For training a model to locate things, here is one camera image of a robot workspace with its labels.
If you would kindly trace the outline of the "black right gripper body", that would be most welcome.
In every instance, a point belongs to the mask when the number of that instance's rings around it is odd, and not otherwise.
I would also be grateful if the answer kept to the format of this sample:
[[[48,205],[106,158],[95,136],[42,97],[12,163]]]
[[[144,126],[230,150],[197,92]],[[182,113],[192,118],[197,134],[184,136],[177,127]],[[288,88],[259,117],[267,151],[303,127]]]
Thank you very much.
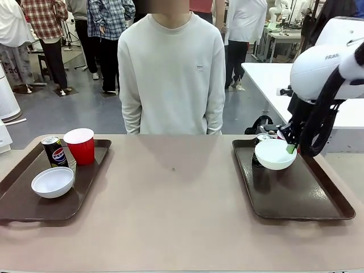
[[[292,114],[289,123],[293,124],[294,129],[301,129],[304,127],[311,116],[311,111],[314,106],[315,105],[311,101],[302,100],[296,93],[293,93],[288,105],[288,111]]]

